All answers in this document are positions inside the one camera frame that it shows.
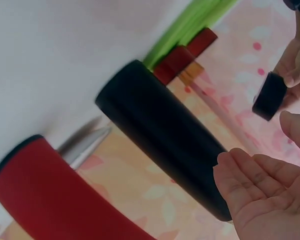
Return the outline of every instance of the red tube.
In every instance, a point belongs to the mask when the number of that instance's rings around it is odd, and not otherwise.
[[[0,164],[0,202],[36,240],[154,240],[77,175],[40,135]]]

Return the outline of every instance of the white wall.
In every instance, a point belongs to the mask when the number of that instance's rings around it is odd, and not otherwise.
[[[101,87],[190,1],[0,0],[0,160],[37,133],[57,148],[99,115]]]

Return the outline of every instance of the red dot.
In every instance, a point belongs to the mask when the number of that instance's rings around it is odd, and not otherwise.
[[[257,51],[260,51],[261,48],[262,48],[262,45],[261,45],[260,42],[255,42],[255,43],[253,44],[253,48],[254,48],[255,50],[257,50]]]
[[[261,76],[263,76],[263,75],[266,74],[266,72],[265,72],[265,70],[263,70],[262,68],[259,68],[259,69],[258,69],[258,74],[261,75]]]
[[[184,88],[184,90],[185,90],[186,93],[191,93],[191,89],[190,89],[190,87],[188,87],[188,86],[186,86],[186,87]]]

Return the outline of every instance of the black tube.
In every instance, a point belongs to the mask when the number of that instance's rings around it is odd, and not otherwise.
[[[210,213],[231,221],[213,177],[217,156],[226,150],[140,61],[118,72],[95,103]]]

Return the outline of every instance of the green straw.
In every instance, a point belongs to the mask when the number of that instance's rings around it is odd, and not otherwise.
[[[237,0],[193,0],[144,59],[153,70],[175,46],[187,45],[203,28],[215,24]]]

